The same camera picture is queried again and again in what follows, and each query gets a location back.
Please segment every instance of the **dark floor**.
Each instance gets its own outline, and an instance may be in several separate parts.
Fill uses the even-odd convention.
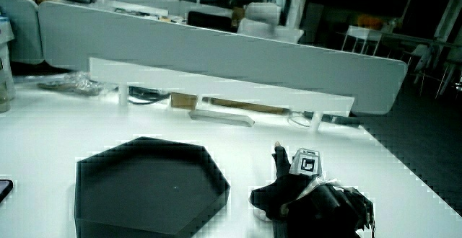
[[[24,76],[67,71],[44,63],[12,64],[12,72]],[[456,99],[456,90],[448,87],[435,99],[438,81],[425,79],[422,95],[420,84],[413,81],[413,76],[405,78],[387,115],[356,116],[382,145],[462,215],[462,92]]]

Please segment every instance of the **white desk surface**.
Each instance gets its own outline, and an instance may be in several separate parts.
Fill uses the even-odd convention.
[[[321,123],[311,133],[278,115],[244,128],[191,120],[165,103],[119,107],[115,93],[16,88],[11,110],[0,114],[0,178],[15,184],[0,204],[2,237],[75,237],[76,162],[139,136],[205,146],[230,183],[227,206],[196,237],[272,237],[271,223],[253,215],[248,196],[275,179],[276,141],[289,157],[300,147],[319,151],[328,178],[364,192],[375,203],[377,238],[462,234],[461,217],[362,128]]]

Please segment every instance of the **office chair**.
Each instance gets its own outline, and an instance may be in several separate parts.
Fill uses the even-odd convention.
[[[245,18],[240,21],[237,33],[258,38],[298,43],[303,30],[278,26],[281,7],[274,3],[250,3]]]
[[[449,85],[450,80],[453,78],[454,71],[456,69],[462,69],[462,47],[457,48],[453,52],[452,55],[449,56],[448,59],[444,60],[445,63],[445,72],[443,73],[443,77],[441,78],[440,86],[438,87],[438,91],[435,98],[438,98],[438,95],[442,95],[445,91],[446,87]],[[460,91],[462,91],[462,72],[459,79],[459,82],[454,84],[456,88],[456,98]]]
[[[411,62],[414,58],[419,58],[419,61],[421,61],[420,58],[423,55],[425,55],[425,53],[427,53],[428,50],[429,50],[428,45],[418,44],[418,46],[412,52],[404,51],[403,54],[401,55],[401,60],[403,59],[404,55],[409,55],[407,66],[410,67]],[[419,63],[417,64],[415,71],[420,70],[422,68],[423,68],[423,63]]]
[[[422,78],[422,83],[420,85],[420,95],[422,95],[422,90],[424,89],[424,80],[425,78],[434,79],[434,77],[427,74],[427,69],[432,64],[433,58],[437,56],[440,49],[435,46],[427,46],[423,44],[419,44],[414,51],[412,51],[411,57],[409,58],[408,65],[411,63],[413,57],[420,57],[419,61],[417,62],[416,68],[414,71],[416,74],[416,79],[414,80],[414,84],[417,84],[419,78]]]

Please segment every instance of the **chair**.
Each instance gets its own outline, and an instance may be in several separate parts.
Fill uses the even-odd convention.
[[[445,65],[445,72],[443,74],[443,77],[441,78],[440,87],[438,87],[438,91],[435,98],[438,98],[438,95],[442,95],[444,93],[446,87],[450,83],[450,80],[453,78],[454,71],[456,69],[462,69],[462,47],[459,47],[452,51],[448,57],[449,58],[444,61],[448,64]],[[454,84],[454,87],[456,88],[457,94],[460,91],[462,91],[462,75],[459,79],[459,82],[456,82]]]
[[[258,38],[298,43],[303,30],[278,26],[281,7],[274,3],[250,3],[245,18],[240,21],[237,33]]]
[[[416,74],[416,79],[414,80],[414,84],[417,84],[419,78],[422,78],[422,83],[420,85],[420,92],[419,94],[422,95],[422,90],[424,89],[424,80],[426,77],[434,79],[434,77],[427,74],[427,69],[430,67],[432,60],[440,49],[436,45],[427,46],[425,44],[419,44],[410,54],[408,66],[410,66],[412,58],[420,57],[417,65],[414,69]]]
[[[345,43],[347,43],[348,37],[355,38],[352,52],[354,52],[356,45],[358,43],[358,40],[362,40],[362,47],[361,47],[361,51],[359,52],[361,54],[363,54],[365,50],[367,52],[366,45],[368,47],[369,43],[375,43],[374,52],[372,53],[372,55],[375,56],[375,54],[377,53],[377,49],[378,49],[378,43],[380,42],[380,39],[382,38],[382,33],[376,30],[371,30],[371,29],[367,29],[363,27],[356,27],[356,26],[350,25],[348,27],[348,30],[346,31],[344,44],[341,46],[341,50],[344,49]]]
[[[420,58],[419,61],[423,62],[422,56],[425,55],[425,53],[427,52],[428,52],[428,45],[418,44],[418,46],[412,52],[404,51],[403,55],[401,56],[401,59],[403,59],[405,54],[409,55],[409,60],[407,61],[407,66],[409,67],[411,65],[413,58]],[[415,70],[422,69],[422,66],[423,66],[422,62],[419,62],[419,64],[417,64]]]

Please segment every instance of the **hexagonal tray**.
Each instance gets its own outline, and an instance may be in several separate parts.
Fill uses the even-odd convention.
[[[229,193],[203,146],[137,138],[77,163],[77,237],[191,237]]]

